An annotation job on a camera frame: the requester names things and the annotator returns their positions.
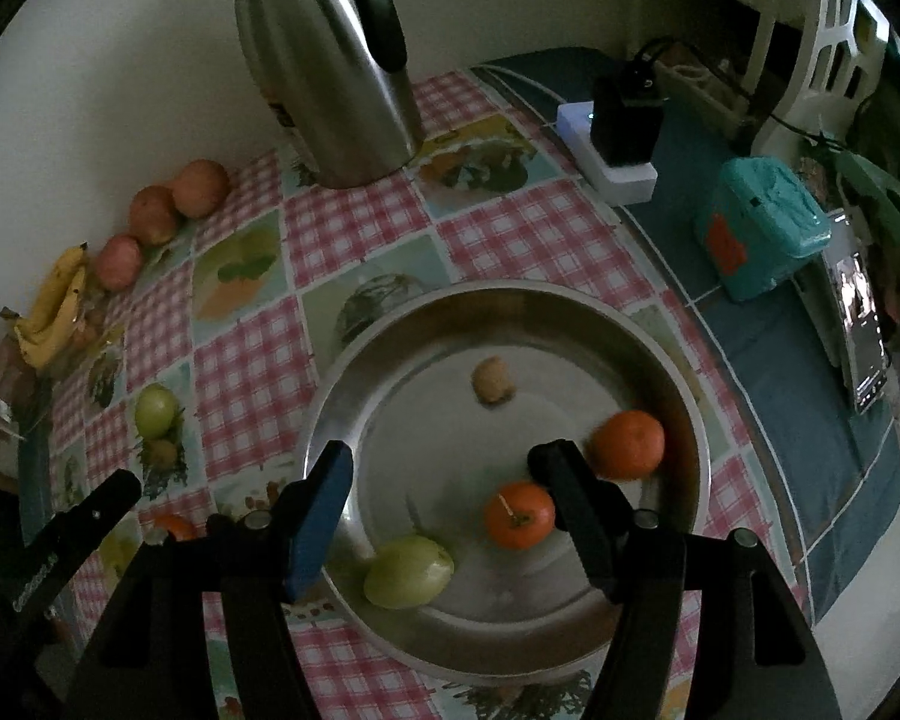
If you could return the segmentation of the orange tangerine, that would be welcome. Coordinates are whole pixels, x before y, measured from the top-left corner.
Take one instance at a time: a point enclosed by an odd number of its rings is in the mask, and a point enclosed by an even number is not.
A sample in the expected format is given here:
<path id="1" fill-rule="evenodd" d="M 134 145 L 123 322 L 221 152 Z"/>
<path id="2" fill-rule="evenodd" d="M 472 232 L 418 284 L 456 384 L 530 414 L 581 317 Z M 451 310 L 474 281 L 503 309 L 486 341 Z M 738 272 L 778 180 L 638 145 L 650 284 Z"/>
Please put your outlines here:
<path id="1" fill-rule="evenodd" d="M 525 551 L 553 533 L 556 507 L 548 491 L 531 481 L 497 489 L 484 505 L 484 530 L 503 550 Z"/>
<path id="2" fill-rule="evenodd" d="M 655 416 L 642 410 L 619 411 L 590 436 L 590 461 L 606 479 L 646 478 L 662 463 L 665 442 L 662 423 Z"/>
<path id="3" fill-rule="evenodd" d="M 191 541 L 198 538 L 198 530 L 185 517 L 176 514 L 159 514 L 154 517 L 154 527 L 162 528 L 175 541 Z"/>

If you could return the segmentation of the lower yellow banana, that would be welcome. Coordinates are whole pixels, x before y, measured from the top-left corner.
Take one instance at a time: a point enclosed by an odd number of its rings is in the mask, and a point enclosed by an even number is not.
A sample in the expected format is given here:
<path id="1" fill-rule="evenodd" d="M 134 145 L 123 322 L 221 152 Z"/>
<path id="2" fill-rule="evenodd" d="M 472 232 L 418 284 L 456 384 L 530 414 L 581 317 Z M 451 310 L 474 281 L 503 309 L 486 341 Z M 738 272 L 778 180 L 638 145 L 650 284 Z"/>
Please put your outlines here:
<path id="1" fill-rule="evenodd" d="M 1 307 L 0 319 L 6 323 L 7 327 L 11 328 L 13 339 L 17 341 L 23 362 L 32 367 L 37 374 L 43 374 L 48 367 L 52 366 L 52 362 L 63 353 L 63 349 L 66 348 L 66 344 L 73 336 L 77 319 L 79 319 L 80 306 L 84 299 L 84 293 L 86 293 L 88 276 L 87 265 L 83 263 L 69 283 L 66 296 L 64 296 L 52 323 L 43 332 L 38 333 L 34 341 L 27 340 L 19 330 L 14 328 L 16 322 L 27 317 L 30 312 L 27 316 L 23 316 L 14 309 Z"/>

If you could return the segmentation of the yellow banana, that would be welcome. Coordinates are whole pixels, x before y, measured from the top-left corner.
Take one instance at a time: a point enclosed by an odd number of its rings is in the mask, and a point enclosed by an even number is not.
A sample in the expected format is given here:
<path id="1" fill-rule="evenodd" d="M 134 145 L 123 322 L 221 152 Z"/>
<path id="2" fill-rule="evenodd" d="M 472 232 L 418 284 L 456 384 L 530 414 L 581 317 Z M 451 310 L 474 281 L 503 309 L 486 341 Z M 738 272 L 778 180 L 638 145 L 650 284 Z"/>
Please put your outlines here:
<path id="1" fill-rule="evenodd" d="M 63 302 L 68 286 L 76 271 L 86 260 L 87 244 L 83 242 L 64 250 L 56 259 L 52 270 L 48 271 L 45 280 L 41 283 L 30 314 L 19 319 L 14 325 L 27 340 L 34 341 L 38 333 L 43 332 L 58 312 Z"/>
<path id="2" fill-rule="evenodd" d="M 52 366 L 52 362 L 63 353 L 63 349 L 66 348 L 66 344 L 73 336 L 77 319 L 79 319 L 80 306 L 84 299 L 84 293 L 86 293 L 88 276 L 87 265 L 83 263 L 69 283 L 66 296 L 64 296 L 52 323 L 43 332 L 38 333 L 34 341 L 27 340 L 19 330 L 14 328 L 16 322 L 27 317 L 30 312 L 27 316 L 23 316 L 14 309 L 1 307 L 0 319 L 6 323 L 7 327 L 11 328 L 13 339 L 17 341 L 23 362 L 32 367 L 37 374 L 43 374 L 48 367 Z"/>

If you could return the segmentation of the checkered fruit-print tablecloth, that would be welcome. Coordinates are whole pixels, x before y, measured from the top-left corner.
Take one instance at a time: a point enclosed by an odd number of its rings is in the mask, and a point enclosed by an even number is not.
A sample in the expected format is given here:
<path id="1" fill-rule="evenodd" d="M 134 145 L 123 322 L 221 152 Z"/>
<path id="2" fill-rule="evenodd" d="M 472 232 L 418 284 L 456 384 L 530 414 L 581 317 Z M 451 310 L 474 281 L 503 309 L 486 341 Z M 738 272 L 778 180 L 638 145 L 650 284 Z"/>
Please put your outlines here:
<path id="1" fill-rule="evenodd" d="M 556 140 L 613 62 L 554 49 L 414 89 L 421 154 L 329 190 L 238 172 L 56 384 L 79 718 L 717 718 L 756 671 L 715 624 L 767 578 L 829 608 L 900 504 L 787 288 L 699 309 Z"/>

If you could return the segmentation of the smartphone with lit screen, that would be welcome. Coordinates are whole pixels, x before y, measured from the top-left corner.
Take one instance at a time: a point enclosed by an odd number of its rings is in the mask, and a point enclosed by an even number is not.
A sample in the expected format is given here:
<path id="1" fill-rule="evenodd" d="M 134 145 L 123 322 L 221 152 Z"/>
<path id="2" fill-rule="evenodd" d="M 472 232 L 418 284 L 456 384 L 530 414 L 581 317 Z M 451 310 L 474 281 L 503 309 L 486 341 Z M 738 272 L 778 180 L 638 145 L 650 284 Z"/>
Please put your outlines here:
<path id="1" fill-rule="evenodd" d="M 829 211 L 831 239 L 821 263 L 836 310 L 837 353 L 848 399 L 863 415 L 883 394 L 889 358 L 884 348 L 877 303 L 866 273 L 865 255 L 845 210 Z"/>

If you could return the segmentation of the upper yellow banana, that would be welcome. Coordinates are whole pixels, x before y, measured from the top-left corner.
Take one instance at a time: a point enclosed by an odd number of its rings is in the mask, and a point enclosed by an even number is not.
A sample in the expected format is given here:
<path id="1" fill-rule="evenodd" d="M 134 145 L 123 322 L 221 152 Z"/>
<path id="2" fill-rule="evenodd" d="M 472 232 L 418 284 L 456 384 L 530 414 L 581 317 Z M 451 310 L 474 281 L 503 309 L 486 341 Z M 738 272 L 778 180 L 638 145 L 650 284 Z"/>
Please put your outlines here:
<path id="1" fill-rule="evenodd" d="M 87 244 L 83 242 L 64 250 L 56 259 L 52 270 L 48 271 L 45 280 L 41 283 L 30 314 L 19 319 L 14 325 L 27 340 L 34 341 L 38 333 L 43 332 L 58 312 L 63 302 L 68 286 L 76 271 L 86 260 Z"/>

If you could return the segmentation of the left red apple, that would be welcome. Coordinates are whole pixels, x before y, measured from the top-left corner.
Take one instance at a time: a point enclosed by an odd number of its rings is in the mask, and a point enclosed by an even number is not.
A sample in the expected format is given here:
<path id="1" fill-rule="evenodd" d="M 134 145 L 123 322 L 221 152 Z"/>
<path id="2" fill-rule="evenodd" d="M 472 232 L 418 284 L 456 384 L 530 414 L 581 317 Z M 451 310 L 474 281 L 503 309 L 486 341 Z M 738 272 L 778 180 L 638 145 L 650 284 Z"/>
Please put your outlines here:
<path id="1" fill-rule="evenodd" d="M 130 234 L 116 234 L 95 257 L 95 276 L 110 293 L 121 293 L 136 283 L 143 263 L 139 241 Z"/>

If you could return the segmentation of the red apple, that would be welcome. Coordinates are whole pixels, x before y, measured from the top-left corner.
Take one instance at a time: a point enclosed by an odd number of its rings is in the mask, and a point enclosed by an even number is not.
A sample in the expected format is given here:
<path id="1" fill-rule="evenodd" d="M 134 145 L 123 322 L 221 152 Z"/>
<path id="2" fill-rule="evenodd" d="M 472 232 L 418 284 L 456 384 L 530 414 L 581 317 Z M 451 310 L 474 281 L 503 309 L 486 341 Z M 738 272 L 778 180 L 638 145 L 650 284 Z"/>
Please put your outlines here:
<path id="1" fill-rule="evenodd" d="M 172 192 L 163 185 L 141 188 L 131 200 L 128 227 L 146 247 L 170 242 L 180 227 Z"/>
<path id="2" fill-rule="evenodd" d="M 222 164 L 194 160 L 183 167 L 167 184 L 173 204 L 188 220 L 199 220 L 214 213 L 230 193 L 230 179 Z"/>
<path id="3" fill-rule="evenodd" d="M 95 257 L 95 276 L 110 293 L 121 293 L 136 283 L 143 263 L 139 241 L 130 234 L 116 234 Z"/>

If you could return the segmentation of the stainless steel round plate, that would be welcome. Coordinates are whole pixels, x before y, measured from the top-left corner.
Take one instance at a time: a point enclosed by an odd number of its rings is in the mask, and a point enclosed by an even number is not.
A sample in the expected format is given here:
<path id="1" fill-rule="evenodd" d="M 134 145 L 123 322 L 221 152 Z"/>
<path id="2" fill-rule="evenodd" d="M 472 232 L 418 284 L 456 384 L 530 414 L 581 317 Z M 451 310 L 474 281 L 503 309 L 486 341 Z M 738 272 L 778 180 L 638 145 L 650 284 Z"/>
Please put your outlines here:
<path id="1" fill-rule="evenodd" d="M 496 406 L 471 387 L 491 356 L 517 387 Z M 582 670 L 610 645 L 617 609 L 590 585 L 567 535 L 503 550 L 482 512 L 525 476 L 532 447 L 587 444 L 631 408 L 663 424 L 667 453 L 624 494 L 696 532 L 710 494 L 701 410 L 685 372 L 629 317 L 557 284 L 471 281 L 375 320 L 323 374 L 297 444 L 305 465 L 332 440 L 352 450 L 351 493 L 322 572 L 336 610 L 377 649 L 434 678 L 552 683 Z M 416 533 L 453 557 L 447 589 L 415 610 L 372 605 L 368 564 Z"/>

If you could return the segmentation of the middle red apple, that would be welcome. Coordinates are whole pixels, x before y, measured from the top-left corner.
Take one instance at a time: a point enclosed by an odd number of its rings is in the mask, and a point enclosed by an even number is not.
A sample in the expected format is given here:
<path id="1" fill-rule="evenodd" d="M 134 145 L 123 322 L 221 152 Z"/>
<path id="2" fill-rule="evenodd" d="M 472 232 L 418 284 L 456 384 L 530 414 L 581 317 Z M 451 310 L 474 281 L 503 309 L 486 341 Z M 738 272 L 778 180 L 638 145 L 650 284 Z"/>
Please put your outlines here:
<path id="1" fill-rule="evenodd" d="M 128 227 L 146 247 L 170 242 L 180 227 L 172 192 L 163 185 L 141 188 L 131 200 Z"/>

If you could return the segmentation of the teal tissue pack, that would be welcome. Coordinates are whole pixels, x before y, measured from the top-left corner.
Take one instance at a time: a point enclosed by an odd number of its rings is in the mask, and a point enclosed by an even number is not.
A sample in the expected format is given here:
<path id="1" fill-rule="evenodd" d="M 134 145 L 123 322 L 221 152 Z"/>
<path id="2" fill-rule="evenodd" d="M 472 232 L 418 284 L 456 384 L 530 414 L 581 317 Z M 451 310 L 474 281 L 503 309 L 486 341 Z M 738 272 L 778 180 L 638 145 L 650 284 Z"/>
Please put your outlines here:
<path id="1" fill-rule="evenodd" d="M 696 236 L 735 302 L 777 288 L 831 242 L 831 221 L 800 177 L 774 156 L 720 166 Z"/>

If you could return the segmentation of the right red apple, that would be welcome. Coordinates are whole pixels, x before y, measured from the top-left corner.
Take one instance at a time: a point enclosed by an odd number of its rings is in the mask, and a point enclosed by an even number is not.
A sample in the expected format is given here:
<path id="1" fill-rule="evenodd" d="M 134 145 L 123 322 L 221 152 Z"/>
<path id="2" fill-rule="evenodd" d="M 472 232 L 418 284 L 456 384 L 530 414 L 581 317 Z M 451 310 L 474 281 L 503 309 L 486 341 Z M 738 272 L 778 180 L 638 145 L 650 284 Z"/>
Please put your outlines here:
<path id="1" fill-rule="evenodd" d="M 183 167 L 167 184 L 173 204 L 188 220 L 199 220 L 214 213 L 230 193 L 230 179 L 222 164 L 194 160 Z"/>

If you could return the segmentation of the black power adapter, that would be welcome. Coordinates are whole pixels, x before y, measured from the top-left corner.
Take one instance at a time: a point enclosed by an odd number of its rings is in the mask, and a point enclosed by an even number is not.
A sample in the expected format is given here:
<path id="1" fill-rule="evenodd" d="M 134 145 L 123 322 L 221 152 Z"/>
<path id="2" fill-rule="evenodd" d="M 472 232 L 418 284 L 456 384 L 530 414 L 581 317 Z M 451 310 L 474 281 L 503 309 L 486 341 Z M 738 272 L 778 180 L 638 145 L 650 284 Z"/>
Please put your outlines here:
<path id="1" fill-rule="evenodd" d="M 610 167 L 650 163 L 667 96 L 649 60 L 613 62 L 593 92 L 590 140 Z"/>

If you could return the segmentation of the white plastic chair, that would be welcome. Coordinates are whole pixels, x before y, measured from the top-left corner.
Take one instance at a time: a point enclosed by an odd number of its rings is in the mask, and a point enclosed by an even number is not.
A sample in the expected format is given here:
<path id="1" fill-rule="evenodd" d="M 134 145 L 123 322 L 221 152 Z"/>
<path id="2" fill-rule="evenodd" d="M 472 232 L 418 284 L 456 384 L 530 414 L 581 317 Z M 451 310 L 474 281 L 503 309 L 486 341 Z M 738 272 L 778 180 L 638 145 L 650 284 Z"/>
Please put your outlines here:
<path id="1" fill-rule="evenodd" d="M 774 0 L 796 8 L 802 37 L 781 100 L 759 127 L 751 153 L 798 161 L 808 138 L 842 142 L 880 81 L 891 26 L 873 0 Z"/>

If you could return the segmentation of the stainless steel thermos jug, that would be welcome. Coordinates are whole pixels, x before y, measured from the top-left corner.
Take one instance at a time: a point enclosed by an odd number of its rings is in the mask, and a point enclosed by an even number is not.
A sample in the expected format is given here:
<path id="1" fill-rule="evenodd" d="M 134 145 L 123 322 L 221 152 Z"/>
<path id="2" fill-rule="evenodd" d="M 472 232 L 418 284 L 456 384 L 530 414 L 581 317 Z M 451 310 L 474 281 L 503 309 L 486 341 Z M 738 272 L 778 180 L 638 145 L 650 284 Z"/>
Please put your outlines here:
<path id="1" fill-rule="evenodd" d="M 372 184 L 424 142 L 393 0 L 235 0 L 248 70 L 315 181 Z"/>

